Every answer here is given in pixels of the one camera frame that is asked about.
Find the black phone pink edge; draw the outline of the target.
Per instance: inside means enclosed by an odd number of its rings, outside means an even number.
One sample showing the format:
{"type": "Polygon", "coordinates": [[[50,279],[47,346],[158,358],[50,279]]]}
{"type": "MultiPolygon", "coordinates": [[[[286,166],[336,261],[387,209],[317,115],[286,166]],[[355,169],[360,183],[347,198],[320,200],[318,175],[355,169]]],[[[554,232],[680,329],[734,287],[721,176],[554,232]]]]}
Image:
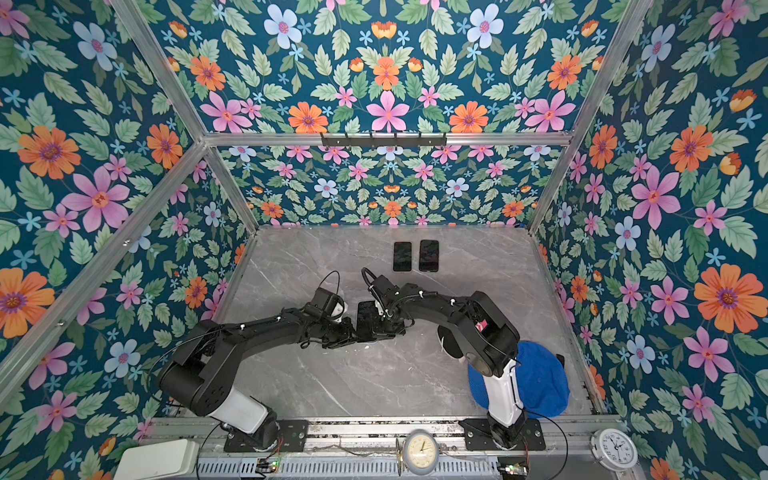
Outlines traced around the black phone pink edge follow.
{"type": "Polygon", "coordinates": [[[412,270],[412,243],[408,241],[395,242],[393,246],[394,272],[410,272],[412,270]]]}

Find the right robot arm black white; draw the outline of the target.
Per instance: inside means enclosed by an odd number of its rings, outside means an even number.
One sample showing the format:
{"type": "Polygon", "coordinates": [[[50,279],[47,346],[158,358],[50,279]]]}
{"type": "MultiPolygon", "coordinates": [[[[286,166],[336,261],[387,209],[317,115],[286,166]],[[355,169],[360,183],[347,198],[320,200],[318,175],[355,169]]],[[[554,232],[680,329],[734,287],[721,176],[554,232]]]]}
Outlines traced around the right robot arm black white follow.
{"type": "Polygon", "coordinates": [[[412,283],[398,287],[383,276],[368,290],[385,318],[428,321],[447,335],[453,351],[483,376],[494,443],[516,446],[527,420],[516,377],[520,334],[493,300],[481,291],[451,296],[412,283]]]}

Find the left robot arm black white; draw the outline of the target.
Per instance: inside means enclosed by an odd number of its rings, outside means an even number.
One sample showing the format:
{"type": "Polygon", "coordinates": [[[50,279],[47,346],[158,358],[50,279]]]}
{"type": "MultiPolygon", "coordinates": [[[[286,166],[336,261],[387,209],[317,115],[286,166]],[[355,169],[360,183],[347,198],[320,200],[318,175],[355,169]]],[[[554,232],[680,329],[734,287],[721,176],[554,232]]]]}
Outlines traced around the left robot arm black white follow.
{"type": "Polygon", "coordinates": [[[243,360],[284,345],[340,348],[357,341],[351,319],[289,308],[245,323],[198,323],[170,356],[158,378],[162,393],[198,417],[211,417],[253,435],[270,409],[234,387],[243,360]]]}

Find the round beige clock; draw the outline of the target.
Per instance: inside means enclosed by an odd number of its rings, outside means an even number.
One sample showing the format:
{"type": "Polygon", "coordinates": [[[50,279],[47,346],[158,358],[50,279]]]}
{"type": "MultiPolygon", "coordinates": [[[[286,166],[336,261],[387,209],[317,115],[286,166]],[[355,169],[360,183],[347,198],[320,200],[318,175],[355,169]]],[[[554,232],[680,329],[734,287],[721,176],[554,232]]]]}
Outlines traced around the round beige clock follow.
{"type": "Polygon", "coordinates": [[[423,429],[412,431],[401,447],[405,468],[415,475],[432,473],[439,462],[440,447],[434,436],[423,429]]]}

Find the blue cloth hat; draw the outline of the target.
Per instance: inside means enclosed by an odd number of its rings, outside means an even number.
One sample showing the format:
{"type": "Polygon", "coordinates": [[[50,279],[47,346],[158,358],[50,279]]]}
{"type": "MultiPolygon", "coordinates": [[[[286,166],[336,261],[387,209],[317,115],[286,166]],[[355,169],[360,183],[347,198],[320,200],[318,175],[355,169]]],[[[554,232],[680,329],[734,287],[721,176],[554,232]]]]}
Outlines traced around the blue cloth hat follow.
{"type": "Polygon", "coordinates": [[[502,375],[484,376],[468,365],[474,400],[488,410],[491,419],[509,427],[525,412],[554,418],[569,404],[570,389],[563,365],[543,346],[519,342],[502,375]]]}

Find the white box device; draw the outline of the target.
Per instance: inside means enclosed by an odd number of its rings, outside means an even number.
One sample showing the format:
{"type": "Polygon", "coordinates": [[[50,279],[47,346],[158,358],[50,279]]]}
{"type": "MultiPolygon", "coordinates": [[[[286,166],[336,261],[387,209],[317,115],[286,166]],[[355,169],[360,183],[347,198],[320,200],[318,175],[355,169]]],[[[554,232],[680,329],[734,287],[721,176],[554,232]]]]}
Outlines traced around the white box device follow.
{"type": "Polygon", "coordinates": [[[127,449],[115,472],[116,480],[171,479],[191,474],[199,444],[179,439],[127,449]]]}

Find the white alarm clock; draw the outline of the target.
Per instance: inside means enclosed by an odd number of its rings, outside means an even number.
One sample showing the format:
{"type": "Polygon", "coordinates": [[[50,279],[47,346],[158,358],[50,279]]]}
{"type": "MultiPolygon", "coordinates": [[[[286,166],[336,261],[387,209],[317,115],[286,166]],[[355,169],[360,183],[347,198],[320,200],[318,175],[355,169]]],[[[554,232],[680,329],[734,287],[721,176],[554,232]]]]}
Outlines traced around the white alarm clock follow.
{"type": "Polygon", "coordinates": [[[595,432],[590,439],[590,448],[594,459],[602,467],[613,472],[631,470],[639,459],[632,439],[616,428],[595,432]]]}

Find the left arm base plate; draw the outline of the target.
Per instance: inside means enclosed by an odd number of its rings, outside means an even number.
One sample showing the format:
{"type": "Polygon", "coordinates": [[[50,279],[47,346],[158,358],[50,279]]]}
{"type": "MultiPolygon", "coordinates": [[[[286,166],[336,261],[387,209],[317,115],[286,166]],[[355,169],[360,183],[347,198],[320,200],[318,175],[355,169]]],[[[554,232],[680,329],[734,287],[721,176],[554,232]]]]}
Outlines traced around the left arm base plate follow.
{"type": "Polygon", "coordinates": [[[280,419],[266,422],[252,434],[230,427],[223,449],[226,453],[302,452],[309,426],[307,420],[280,419]]]}

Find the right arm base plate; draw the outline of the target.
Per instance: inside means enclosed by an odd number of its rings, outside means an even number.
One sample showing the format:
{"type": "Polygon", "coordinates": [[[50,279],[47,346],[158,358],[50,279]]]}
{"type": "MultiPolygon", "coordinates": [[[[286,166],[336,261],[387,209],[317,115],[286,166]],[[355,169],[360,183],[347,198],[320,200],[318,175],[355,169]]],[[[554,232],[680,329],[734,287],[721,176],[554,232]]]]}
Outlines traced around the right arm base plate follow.
{"type": "Polygon", "coordinates": [[[544,434],[538,420],[527,419],[509,428],[489,417],[466,418],[458,422],[469,451],[543,451],[544,434]]]}

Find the aluminium front rail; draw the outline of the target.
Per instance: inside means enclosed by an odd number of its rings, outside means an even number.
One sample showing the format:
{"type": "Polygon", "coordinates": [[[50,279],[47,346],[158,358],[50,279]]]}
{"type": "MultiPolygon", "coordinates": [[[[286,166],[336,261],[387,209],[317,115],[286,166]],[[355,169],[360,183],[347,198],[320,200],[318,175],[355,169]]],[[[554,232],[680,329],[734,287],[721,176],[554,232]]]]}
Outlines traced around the aluminium front rail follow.
{"type": "MultiPolygon", "coordinates": [[[[310,423],[304,450],[315,446],[327,446],[340,441],[357,443],[365,448],[379,448],[394,438],[405,438],[412,431],[423,429],[430,432],[438,442],[457,443],[465,446],[464,432],[458,422],[460,417],[317,417],[284,420],[307,420],[310,423]]],[[[553,420],[544,417],[540,422],[546,446],[557,440],[575,440],[578,436],[591,437],[606,428],[625,431],[616,415],[575,415],[561,416],[553,420]]],[[[231,426],[220,426],[209,418],[161,418],[150,422],[148,432],[139,440],[140,444],[157,443],[179,439],[207,440],[221,437],[225,443],[227,430],[231,426]]]]}

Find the black hook rail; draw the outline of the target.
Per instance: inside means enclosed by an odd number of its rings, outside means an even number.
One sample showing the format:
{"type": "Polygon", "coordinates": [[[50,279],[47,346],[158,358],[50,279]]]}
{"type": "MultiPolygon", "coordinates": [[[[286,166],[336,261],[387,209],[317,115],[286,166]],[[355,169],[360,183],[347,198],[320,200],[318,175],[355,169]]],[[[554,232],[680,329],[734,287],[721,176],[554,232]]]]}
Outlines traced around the black hook rail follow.
{"type": "Polygon", "coordinates": [[[321,145],[325,147],[443,147],[448,144],[446,134],[393,133],[393,134],[321,134],[321,145]]]}

